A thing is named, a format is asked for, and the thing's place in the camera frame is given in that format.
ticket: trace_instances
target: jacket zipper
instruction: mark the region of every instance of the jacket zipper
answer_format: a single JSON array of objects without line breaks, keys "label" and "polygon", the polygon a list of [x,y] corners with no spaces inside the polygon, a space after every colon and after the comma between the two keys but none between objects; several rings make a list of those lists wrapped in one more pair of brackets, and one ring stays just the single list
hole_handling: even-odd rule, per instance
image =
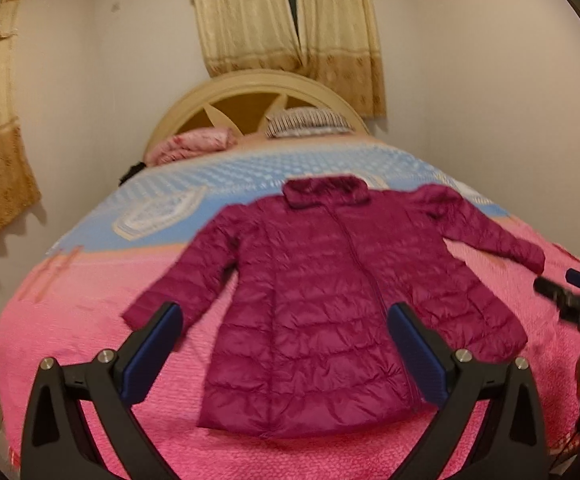
[{"label": "jacket zipper", "polygon": [[[329,213],[329,215],[334,219],[334,221],[337,223],[337,225],[339,226],[341,232],[343,233],[343,236],[345,236],[345,239],[347,240],[347,248],[349,250],[350,256],[352,256],[352,259],[355,261],[356,266],[361,270],[362,273],[364,273],[366,279],[370,283],[370,286],[372,288],[372,292],[374,293],[374,298],[377,301],[377,303],[379,304],[379,306],[383,309],[383,312],[385,313],[385,316],[386,316],[386,323],[387,323],[388,309],[385,306],[385,302],[383,301],[383,297],[381,296],[381,292],[379,290],[379,284],[376,282],[376,278],[374,278],[372,273],[361,263],[361,260],[359,259],[358,254],[356,254],[355,247],[352,244],[352,237],[350,236],[350,233],[348,232],[347,228],[343,225],[343,222],[339,219],[339,217],[329,207],[326,206],[326,210]],[[405,375],[406,375],[407,390],[409,391],[410,400],[412,401],[413,408],[415,410],[417,410],[417,409],[419,409],[419,407],[421,405],[421,400],[417,396],[415,396],[415,394],[414,394],[415,389],[413,388],[409,373],[407,372],[407,370],[404,370],[404,371],[405,371]]]}]

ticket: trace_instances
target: quilted fabric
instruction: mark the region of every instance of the quilted fabric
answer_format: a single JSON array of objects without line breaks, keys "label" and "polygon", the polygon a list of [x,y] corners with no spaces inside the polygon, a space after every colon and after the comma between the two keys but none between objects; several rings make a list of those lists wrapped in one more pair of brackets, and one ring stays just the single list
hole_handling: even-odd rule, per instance
[{"label": "quilted fabric", "polygon": [[386,326],[406,301],[452,348],[486,362],[526,334],[443,238],[543,271],[516,238],[455,190],[368,190],[353,176],[292,180],[283,195],[224,208],[124,313],[145,325],[164,301],[188,330],[239,268],[217,334],[198,425],[261,437],[337,434],[393,422],[422,401]]}]

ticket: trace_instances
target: cream wooden headboard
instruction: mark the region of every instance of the cream wooden headboard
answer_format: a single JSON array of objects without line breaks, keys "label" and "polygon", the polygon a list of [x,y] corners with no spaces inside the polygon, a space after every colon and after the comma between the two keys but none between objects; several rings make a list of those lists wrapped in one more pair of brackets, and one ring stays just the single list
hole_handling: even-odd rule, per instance
[{"label": "cream wooden headboard", "polygon": [[265,116],[297,106],[330,108],[370,135],[355,110],[321,83],[278,70],[242,70],[214,78],[182,97],[152,133],[147,153],[170,136],[201,126],[229,126],[238,136],[265,129]]}]

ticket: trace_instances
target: pillow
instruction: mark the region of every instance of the pillow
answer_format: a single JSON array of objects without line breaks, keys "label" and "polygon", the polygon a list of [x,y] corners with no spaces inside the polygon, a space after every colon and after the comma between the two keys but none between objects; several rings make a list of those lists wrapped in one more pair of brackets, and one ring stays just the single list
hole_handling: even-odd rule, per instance
[{"label": "pillow", "polygon": [[327,108],[302,107],[282,110],[267,117],[265,134],[270,138],[349,134],[352,126]]},{"label": "pillow", "polygon": [[145,156],[147,166],[161,166],[183,158],[222,152],[236,144],[230,128],[198,128],[169,137],[158,143]]}]

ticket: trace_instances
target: metal screw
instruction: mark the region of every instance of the metal screw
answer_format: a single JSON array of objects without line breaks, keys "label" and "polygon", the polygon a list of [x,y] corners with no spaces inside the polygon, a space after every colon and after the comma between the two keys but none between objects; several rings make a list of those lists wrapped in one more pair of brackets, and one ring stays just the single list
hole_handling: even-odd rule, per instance
[{"label": "metal screw", "polygon": [[109,349],[102,350],[99,352],[99,355],[97,355],[97,361],[99,361],[100,363],[103,363],[103,364],[109,363],[114,358],[115,358],[115,351],[109,350]]},{"label": "metal screw", "polygon": [[469,363],[472,361],[472,352],[468,349],[461,348],[460,350],[457,350],[454,355],[456,355],[459,363]]},{"label": "metal screw", "polygon": [[527,370],[530,367],[530,363],[525,357],[517,357],[514,360],[514,364],[519,370]]},{"label": "metal screw", "polygon": [[49,370],[54,366],[54,359],[52,359],[51,357],[46,357],[41,361],[41,364],[39,364],[39,366],[41,370]]}]

